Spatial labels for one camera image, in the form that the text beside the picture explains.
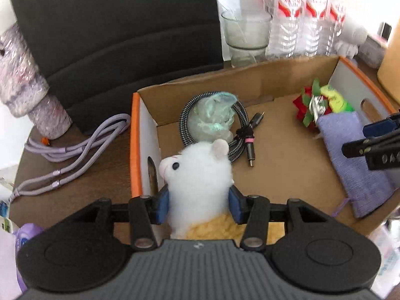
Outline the purple knitted pouch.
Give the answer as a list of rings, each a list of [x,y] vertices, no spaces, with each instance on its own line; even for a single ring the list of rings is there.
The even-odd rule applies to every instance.
[[[343,144],[364,137],[357,112],[321,116],[317,126],[356,218],[365,217],[392,197],[399,188],[398,169],[370,171],[364,157],[343,155]]]

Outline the white and yellow plush toy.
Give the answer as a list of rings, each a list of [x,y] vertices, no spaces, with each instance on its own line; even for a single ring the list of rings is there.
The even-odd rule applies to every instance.
[[[223,139],[201,141],[160,162],[159,173],[169,190],[171,239],[240,244],[246,226],[237,225],[229,212],[234,180],[228,153]]]

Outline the red green christmas decoration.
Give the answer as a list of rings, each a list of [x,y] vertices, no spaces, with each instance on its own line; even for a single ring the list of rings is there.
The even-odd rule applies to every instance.
[[[302,88],[301,94],[293,101],[297,108],[296,118],[308,130],[318,132],[319,117],[332,113],[328,98],[321,93],[320,80],[316,78],[311,86]]]

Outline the yellow green packet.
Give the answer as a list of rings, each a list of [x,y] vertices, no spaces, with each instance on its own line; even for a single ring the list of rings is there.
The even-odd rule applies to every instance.
[[[333,113],[353,112],[355,110],[331,85],[321,87],[321,94],[327,98],[329,107]]]

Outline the yellow thermos jug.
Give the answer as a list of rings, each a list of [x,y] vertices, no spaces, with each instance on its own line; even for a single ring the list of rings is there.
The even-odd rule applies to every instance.
[[[385,91],[397,103],[400,102],[400,24],[396,25],[392,39],[377,73]]]

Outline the red cardboard box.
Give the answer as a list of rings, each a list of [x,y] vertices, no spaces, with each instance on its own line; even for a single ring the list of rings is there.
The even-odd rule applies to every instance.
[[[382,206],[361,219],[345,204],[345,190],[322,139],[296,118],[294,99],[314,79],[337,89],[359,113],[363,123],[395,112],[378,86],[343,57],[299,57],[245,68],[189,76],[139,90],[133,95],[130,131],[131,195],[151,193],[149,164],[177,154],[183,147],[178,120],[185,104],[197,94],[230,92],[247,113],[263,113],[255,129],[255,164],[245,156],[233,163],[236,187],[273,203],[303,199],[352,227],[370,234],[399,206],[395,192]]]

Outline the teal plastic wrap ball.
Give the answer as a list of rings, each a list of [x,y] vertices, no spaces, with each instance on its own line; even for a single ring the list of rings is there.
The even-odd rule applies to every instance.
[[[196,142],[213,142],[217,139],[233,141],[231,127],[235,121],[233,106],[237,97],[228,92],[202,97],[194,103],[188,115],[188,131]]]

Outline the small white figurine fan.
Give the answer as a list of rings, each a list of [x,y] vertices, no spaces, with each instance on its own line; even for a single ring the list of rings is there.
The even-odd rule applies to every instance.
[[[366,42],[368,32],[364,27],[346,20],[338,41],[333,45],[336,55],[353,59],[359,51],[359,46]]]

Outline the water bottle pack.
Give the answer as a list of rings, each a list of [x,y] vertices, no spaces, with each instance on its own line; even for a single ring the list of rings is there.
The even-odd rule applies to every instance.
[[[330,56],[346,18],[337,0],[239,0],[242,10],[272,16],[266,57]]]

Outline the purple flower vase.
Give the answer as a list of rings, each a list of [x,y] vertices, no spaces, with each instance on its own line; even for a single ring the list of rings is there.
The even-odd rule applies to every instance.
[[[72,124],[67,111],[50,93],[17,24],[1,34],[1,103],[13,117],[27,116],[50,140],[65,134]]]

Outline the glass cup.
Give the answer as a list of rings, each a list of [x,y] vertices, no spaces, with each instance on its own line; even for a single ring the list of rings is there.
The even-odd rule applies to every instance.
[[[265,60],[273,16],[266,11],[234,9],[221,14],[224,38],[233,68]]]

